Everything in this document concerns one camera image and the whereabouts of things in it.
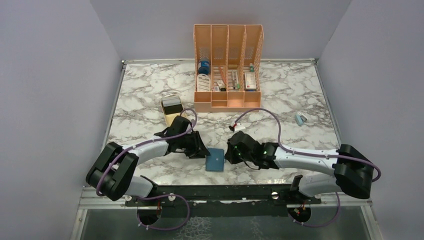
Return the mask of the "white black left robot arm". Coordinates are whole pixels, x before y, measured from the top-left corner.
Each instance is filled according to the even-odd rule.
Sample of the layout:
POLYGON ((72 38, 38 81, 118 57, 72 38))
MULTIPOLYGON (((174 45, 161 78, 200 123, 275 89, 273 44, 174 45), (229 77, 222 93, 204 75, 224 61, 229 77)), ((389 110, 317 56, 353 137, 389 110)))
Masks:
POLYGON ((157 185, 147 177, 135 176, 136 167, 170 153, 183 153, 190 159, 209 157, 211 154, 200 133, 193 130, 195 123, 195 120, 176 116, 169 127, 155 133, 150 140, 129 147, 108 143, 89 169, 86 183, 112 201, 137 196, 144 205, 152 205, 157 200, 154 189, 157 185))

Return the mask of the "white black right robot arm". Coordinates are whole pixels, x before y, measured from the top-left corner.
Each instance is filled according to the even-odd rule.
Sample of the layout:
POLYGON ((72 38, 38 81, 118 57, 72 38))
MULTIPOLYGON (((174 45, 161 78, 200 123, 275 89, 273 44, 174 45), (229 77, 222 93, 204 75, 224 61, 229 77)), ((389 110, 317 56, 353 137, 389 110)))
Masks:
POLYGON ((289 199, 300 204, 315 195, 343 192, 357 199, 371 195, 376 167, 356 148, 342 144, 339 149, 314 150, 260 143, 239 131, 227 140, 224 158, 231 164, 251 162, 258 169, 301 169, 316 175, 297 176, 288 190, 289 199))

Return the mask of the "black credit card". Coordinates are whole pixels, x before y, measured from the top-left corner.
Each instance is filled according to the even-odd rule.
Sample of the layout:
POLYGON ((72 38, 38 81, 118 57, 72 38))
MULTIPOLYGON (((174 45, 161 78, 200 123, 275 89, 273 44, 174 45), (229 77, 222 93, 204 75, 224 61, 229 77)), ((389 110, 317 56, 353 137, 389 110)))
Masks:
POLYGON ((163 112, 166 116, 167 115, 173 115, 173 114, 180 114, 183 111, 183 109, 184 108, 183 108, 182 104, 167 106, 167 107, 163 106, 163 112))

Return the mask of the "teal leather card holder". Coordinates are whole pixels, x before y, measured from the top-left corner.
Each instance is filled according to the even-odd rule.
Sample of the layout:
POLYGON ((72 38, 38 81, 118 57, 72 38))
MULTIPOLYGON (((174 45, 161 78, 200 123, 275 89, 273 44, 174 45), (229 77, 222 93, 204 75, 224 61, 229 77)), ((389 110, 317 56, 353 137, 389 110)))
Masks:
POLYGON ((208 172, 223 172, 225 164, 225 152, 222 148, 207 149, 210 155, 205 158, 205 170, 208 172))

